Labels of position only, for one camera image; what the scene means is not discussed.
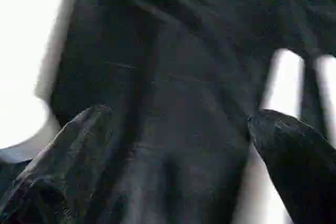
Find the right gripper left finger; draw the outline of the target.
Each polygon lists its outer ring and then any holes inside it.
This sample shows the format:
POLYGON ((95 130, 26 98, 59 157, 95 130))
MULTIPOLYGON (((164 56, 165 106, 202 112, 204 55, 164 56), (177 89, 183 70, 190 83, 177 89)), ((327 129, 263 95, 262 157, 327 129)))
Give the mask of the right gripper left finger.
POLYGON ((88 223, 110 155, 113 112, 92 106, 74 117, 1 198, 1 223, 88 223))

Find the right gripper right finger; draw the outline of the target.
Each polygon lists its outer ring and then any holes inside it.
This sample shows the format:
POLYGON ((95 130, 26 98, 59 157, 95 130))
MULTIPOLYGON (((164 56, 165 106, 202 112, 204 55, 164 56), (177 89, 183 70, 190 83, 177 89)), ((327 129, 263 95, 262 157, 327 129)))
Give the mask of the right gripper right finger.
POLYGON ((335 223, 335 148, 293 116, 260 110, 249 135, 294 223, 335 223))

